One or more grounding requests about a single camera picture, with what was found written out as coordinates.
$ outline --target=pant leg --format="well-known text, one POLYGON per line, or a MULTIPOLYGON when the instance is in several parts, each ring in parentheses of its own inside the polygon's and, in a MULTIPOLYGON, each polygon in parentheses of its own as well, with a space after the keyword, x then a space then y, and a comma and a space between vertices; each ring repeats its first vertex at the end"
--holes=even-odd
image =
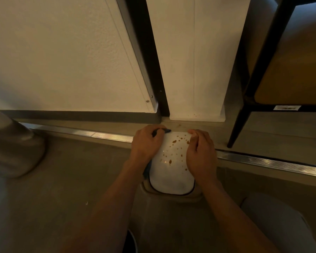
POLYGON ((316 253, 316 242, 305 219, 287 204, 254 193, 243 201, 241 209, 281 253, 316 253))

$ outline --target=ribbed metal floor strip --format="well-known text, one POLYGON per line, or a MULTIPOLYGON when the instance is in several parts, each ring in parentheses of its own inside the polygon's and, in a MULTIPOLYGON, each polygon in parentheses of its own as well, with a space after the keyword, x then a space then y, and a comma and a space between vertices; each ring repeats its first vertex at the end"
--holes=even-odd
MULTIPOLYGON (((113 140, 125 143, 131 143, 133 136, 108 133, 108 132, 97 132, 97 131, 87 131, 83 129, 67 128, 67 127, 58 127, 58 126, 48 126, 48 125, 39 125, 32 123, 21 123, 27 128, 37 129, 42 131, 50 132, 59 132, 70 135, 78 135, 84 137, 98 138, 113 140)), ((217 149, 218 158, 226 161, 233 161, 237 163, 244 163, 259 167, 265 167, 270 169, 284 170, 289 172, 295 172, 305 175, 316 176, 316 165, 309 165, 303 163, 295 163, 291 161, 277 160, 268 157, 261 157, 256 155, 248 155, 244 153, 236 153, 225 150, 217 149)))

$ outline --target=chair leg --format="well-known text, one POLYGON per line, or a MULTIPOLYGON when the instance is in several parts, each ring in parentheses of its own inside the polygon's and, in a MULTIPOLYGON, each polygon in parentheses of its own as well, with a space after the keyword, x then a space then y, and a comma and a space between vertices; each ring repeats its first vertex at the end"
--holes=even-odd
POLYGON ((234 142, 238 138, 242 128, 244 127, 245 123, 247 122, 249 116, 250 116, 251 110, 249 106, 244 105, 242 109, 240 110, 238 117, 236 118, 231 137, 229 138, 227 147, 232 148, 234 142))

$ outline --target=barcode label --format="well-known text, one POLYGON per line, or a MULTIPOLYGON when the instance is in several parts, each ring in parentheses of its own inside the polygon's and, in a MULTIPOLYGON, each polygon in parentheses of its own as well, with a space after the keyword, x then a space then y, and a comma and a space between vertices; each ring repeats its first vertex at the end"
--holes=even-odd
POLYGON ((273 110, 298 111, 301 106, 275 106, 273 110))

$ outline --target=forearm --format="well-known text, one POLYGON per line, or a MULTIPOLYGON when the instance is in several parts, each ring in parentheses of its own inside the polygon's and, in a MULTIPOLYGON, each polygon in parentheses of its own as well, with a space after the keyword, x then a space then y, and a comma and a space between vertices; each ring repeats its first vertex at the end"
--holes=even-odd
POLYGON ((87 224, 63 252, 121 252, 129 224, 132 204, 142 180, 140 170, 125 162, 114 183, 103 194, 87 224))
POLYGON ((232 252, 279 252, 224 191, 219 181, 215 179, 201 187, 232 252))

